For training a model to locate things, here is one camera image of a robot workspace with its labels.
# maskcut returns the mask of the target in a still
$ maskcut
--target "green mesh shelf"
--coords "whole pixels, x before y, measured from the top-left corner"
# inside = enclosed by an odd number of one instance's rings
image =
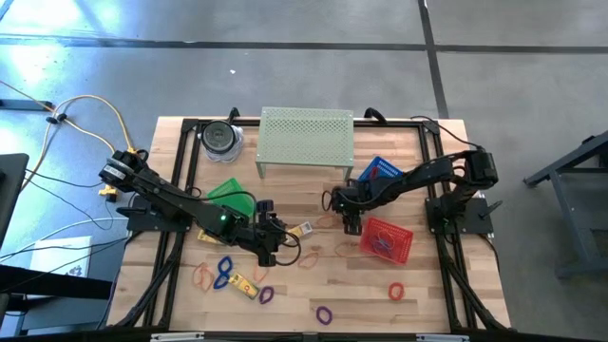
[[[235,191],[243,191],[243,189],[240,187],[237,179],[231,178],[213,189],[207,196],[215,197]],[[211,201],[215,204],[229,206],[249,217],[254,213],[254,201],[247,195],[233,195],[221,199],[212,199]]]
[[[266,164],[344,167],[354,160],[351,110],[263,107],[256,165],[264,178]]]

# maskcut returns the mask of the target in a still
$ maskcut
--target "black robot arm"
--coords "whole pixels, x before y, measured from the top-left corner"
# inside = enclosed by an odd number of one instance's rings
[[[286,240],[285,224],[270,213],[271,200],[256,203],[258,222],[253,219],[250,223],[248,216],[237,210],[188,195],[159,177],[139,155],[128,152],[115,152],[99,176],[104,183],[125,193],[136,192],[151,202],[163,219],[192,219],[208,236],[255,253],[259,266],[276,265],[273,253]]]
[[[454,166],[464,160],[464,166]],[[455,170],[464,174],[458,175]],[[449,181],[456,184],[452,192],[440,197],[438,210],[451,219],[465,210],[466,203],[478,190],[492,187],[498,181],[494,160],[484,150],[463,151],[427,161],[401,177],[379,177],[372,180],[348,180],[346,186],[335,186],[331,192],[331,208],[342,215],[344,232],[361,235],[361,215],[366,211],[390,203],[407,191]]]

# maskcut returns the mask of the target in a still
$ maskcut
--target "purple rubber band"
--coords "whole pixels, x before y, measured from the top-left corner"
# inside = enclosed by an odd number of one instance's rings
[[[264,294],[270,293],[268,298],[264,298]],[[262,291],[259,293],[259,304],[266,304],[273,299],[275,296],[275,288],[272,286],[264,286]]]
[[[326,313],[327,313],[327,315],[329,316],[329,318],[328,318],[326,321],[324,321],[324,320],[321,318],[321,312],[322,312],[322,311],[326,312]],[[332,314],[332,311],[331,311],[330,309],[328,309],[328,307],[325,307],[325,306],[320,306],[320,307],[316,308],[316,319],[317,319],[319,322],[321,322],[321,324],[323,324],[323,325],[330,325],[330,323],[332,323],[332,320],[333,320],[333,314]]]

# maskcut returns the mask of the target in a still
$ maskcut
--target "wooden tabletop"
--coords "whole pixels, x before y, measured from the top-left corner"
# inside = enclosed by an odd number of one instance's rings
[[[160,117],[150,150],[150,167],[167,180],[170,180],[173,171],[182,119]],[[441,124],[466,139],[463,121],[442,120]],[[360,252],[356,246],[359,237],[346,236],[340,218],[324,217],[327,213],[321,208],[321,193],[342,183],[341,169],[269,165],[266,178],[261,180],[255,165],[257,127],[243,129],[244,148],[233,163],[210,162],[201,149],[195,186],[209,192],[229,178],[237,178],[243,188],[254,193],[258,200],[273,200],[275,211],[289,227],[310,222],[314,231],[302,239],[302,255],[318,252],[320,258],[310,270],[296,265],[271,268],[258,284],[260,287],[275,287],[275,297],[266,305],[250,300],[230,285],[220,291],[211,289],[205,293],[192,281],[193,271],[200,263],[209,264],[217,276],[219,260],[231,256],[236,272],[253,281],[257,258],[238,247],[199,241],[199,228],[193,227],[187,234],[181,257],[171,330],[341,333],[449,331],[437,247],[428,232],[424,213],[423,203],[428,196],[426,188],[403,194],[395,202],[364,216],[364,219],[377,217],[414,233],[408,263],[397,266]],[[190,137],[187,144],[181,188],[185,183],[192,139]],[[443,132],[442,139],[446,154],[468,148]],[[417,131],[409,128],[355,128],[352,177],[358,177],[376,155],[404,171],[413,168],[422,162]],[[127,246],[109,324],[124,317],[150,282],[158,239],[158,233],[143,233]],[[338,249],[340,255],[346,256],[338,256],[334,250],[342,242],[353,243],[353,246],[347,244]],[[492,251],[477,236],[463,236],[463,248],[471,287],[494,316],[509,326]],[[294,255],[295,249],[280,247],[277,258],[290,260]],[[402,282],[406,288],[405,296],[399,302],[391,301],[388,297],[389,285],[394,281]],[[155,323],[162,312],[165,289],[163,285],[159,291]],[[456,285],[454,289],[459,317],[465,322],[462,297]],[[329,326],[317,322],[315,310],[318,306],[332,310],[333,322]]]

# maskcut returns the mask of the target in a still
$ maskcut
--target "white cable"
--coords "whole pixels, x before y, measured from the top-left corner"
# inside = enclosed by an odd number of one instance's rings
[[[234,162],[240,154],[240,151],[243,149],[243,141],[245,140],[243,137],[243,129],[234,125],[231,125],[231,127],[232,130],[235,131],[237,141],[232,148],[224,154],[213,153],[205,148],[207,158],[211,162]]]
[[[81,225],[81,224],[91,223],[93,221],[98,222],[98,221],[107,221],[107,220],[113,220],[113,219],[114,220],[127,220],[128,218],[95,218],[95,219],[87,219],[87,220],[84,220],[84,221],[72,223],[72,224],[69,224],[69,225],[67,225],[65,227],[61,227],[61,228],[57,229],[56,231],[54,231],[52,233],[49,233],[49,234],[47,234],[47,235],[45,235],[43,237],[40,237],[39,239],[33,241],[32,243],[23,246],[22,248],[20,248],[19,250],[15,251],[14,253],[19,253],[19,252],[25,250],[26,248],[33,246],[36,242],[42,241],[42,240],[47,239],[47,238],[50,238],[50,237],[52,237],[52,236],[54,236],[56,234],[59,234],[59,233],[65,231],[66,229],[69,229],[71,227],[75,227],[75,226],[78,226],[78,225]],[[5,260],[8,260],[8,259],[10,259],[10,258],[12,258],[14,256],[16,256],[16,255],[6,256],[3,259],[1,259],[0,262],[4,262]]]

